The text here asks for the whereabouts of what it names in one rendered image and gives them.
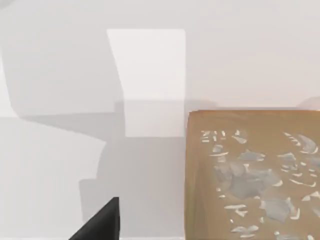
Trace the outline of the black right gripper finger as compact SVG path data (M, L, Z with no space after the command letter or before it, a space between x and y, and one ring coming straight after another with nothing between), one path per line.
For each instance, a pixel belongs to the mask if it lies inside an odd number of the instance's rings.
M113 197L68 240L120 240L120 198Z

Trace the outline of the brown book with grey print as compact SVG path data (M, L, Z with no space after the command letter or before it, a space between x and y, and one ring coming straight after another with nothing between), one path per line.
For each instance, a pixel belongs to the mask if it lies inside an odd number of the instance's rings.
M320 240L320 111L197 110L185 240Z

